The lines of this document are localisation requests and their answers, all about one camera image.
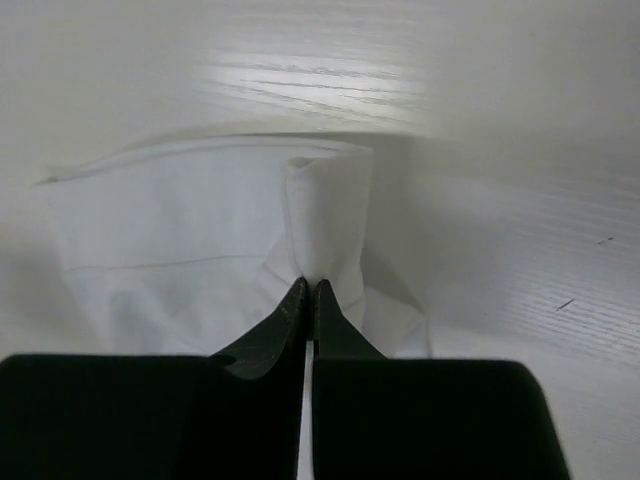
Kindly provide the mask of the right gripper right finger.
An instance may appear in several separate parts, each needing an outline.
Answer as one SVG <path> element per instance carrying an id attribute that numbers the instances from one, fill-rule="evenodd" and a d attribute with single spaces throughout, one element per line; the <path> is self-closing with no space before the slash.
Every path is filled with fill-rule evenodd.
<path id="1" fill-rule="evenodd" d="M 505 360 L 392 360 L 315 289 L 312 456 L 318 479 L 566 479 L 545 394 Z"/>

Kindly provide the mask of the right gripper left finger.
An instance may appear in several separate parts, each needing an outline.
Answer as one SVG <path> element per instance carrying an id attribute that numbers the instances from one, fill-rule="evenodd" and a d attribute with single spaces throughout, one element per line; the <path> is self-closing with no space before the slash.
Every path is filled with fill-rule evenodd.
<path id="1" fill-rule="evenodd" d="M 307 326 L 297 279 L 209 356 L 16 354 L 1 363 L 5 479 L 292 479 Z"/>

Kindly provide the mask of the white skirt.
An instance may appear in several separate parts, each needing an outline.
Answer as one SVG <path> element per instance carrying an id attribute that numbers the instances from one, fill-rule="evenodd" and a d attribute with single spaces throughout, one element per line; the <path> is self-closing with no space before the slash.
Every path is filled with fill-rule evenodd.
<path id="1" fill-rule="evenodd" d="M 374 163 L 343 142 L 222 137 L 105 158 L 41 187 L 65 281 L 109 351 L 210 353 L 297 275 L 330 280 L 384 352 L 421 350 L 422 308 L 365 242 Z"/>

